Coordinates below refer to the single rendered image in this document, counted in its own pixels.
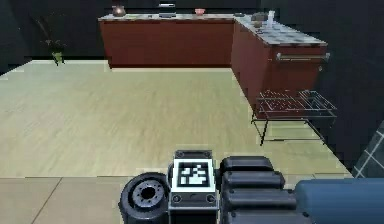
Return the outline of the green house plant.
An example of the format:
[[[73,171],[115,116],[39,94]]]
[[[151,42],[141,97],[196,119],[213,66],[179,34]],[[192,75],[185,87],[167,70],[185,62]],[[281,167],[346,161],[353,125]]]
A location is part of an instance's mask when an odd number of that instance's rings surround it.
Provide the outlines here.
[[[52,30],[49,27],[47,20],[43,16],[40,16],[36,20],[36,22],[44,34],[44,42],[47,44],[55,64],[56,65],[59,65],[60,63],[64,64],[65,63],[65,60],[63,58],[64,44],[62,44],[59,39],[55,39],[53,37]]]

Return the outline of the blue sofa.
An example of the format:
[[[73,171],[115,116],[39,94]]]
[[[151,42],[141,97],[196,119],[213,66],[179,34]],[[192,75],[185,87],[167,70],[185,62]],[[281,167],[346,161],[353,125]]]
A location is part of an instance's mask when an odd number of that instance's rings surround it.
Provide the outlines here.
[[[303,180],[295,195],[315,224],[384,224],[384,178]]]

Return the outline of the black toaster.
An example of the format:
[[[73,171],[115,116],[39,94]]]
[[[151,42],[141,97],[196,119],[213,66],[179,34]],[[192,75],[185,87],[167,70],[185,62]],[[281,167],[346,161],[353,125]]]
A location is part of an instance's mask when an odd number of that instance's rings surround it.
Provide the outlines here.
[[[176,16],[176,7],[174,3],[160,3],[159,16],[161,18],[172,18]]]

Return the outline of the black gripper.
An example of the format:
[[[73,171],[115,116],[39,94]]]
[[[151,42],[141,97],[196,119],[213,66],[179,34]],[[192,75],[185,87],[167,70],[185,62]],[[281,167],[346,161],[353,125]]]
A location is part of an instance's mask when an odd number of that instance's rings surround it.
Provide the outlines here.
[[[132,178],[118,203],[124,224],[168,224],[166,175],[146,172]]]

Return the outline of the red-brown kitchen counter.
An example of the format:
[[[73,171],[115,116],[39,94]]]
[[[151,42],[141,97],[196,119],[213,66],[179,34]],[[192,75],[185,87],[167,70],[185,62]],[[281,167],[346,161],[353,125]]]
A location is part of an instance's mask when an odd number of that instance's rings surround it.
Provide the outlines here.
[[[229,68],[251,108],[266,90],[311,90],[326,61],[276,61],[282,54],[325,54],[327,43],[274,21],[253,26],[249,15],[155,14],[98,19],[112,68]]]

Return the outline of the silver towel bar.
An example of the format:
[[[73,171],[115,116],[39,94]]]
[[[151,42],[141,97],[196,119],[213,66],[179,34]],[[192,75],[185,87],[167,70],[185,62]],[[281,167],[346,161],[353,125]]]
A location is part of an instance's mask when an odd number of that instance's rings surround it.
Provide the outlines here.
[[[277,53],[274,59],[276,61],[328,61],[330,56],[331,56],[330,53],[316,54],[316,55]]]

